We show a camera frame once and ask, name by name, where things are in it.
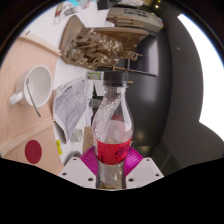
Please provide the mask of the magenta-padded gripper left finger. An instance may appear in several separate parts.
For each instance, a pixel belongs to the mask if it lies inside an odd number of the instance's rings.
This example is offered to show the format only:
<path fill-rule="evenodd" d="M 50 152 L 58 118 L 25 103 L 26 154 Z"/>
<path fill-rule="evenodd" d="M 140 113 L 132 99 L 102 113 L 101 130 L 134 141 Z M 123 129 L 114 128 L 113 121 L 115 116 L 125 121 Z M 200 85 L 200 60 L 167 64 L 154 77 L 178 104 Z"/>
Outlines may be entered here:
<path fill-rule="evenodd" d="M 80 157 L 72 157 L 59 173 L 64 178 L 84 188 L 97 186 L 98 160 L 94 147 L 86 150 Z"/>

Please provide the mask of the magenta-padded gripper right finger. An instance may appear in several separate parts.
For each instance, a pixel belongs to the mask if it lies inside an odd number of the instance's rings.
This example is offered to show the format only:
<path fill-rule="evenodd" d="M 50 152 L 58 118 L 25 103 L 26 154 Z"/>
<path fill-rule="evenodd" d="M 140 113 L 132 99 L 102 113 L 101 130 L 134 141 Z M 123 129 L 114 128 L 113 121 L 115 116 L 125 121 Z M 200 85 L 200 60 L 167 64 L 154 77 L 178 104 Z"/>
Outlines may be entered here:
<path fill-rule="evenodd" d="M 126 189 L 143 187 L 163 178 L 163 174 L 150 157 L 143 158 L 130 148 L 124 161 L 124 184 Z"/>

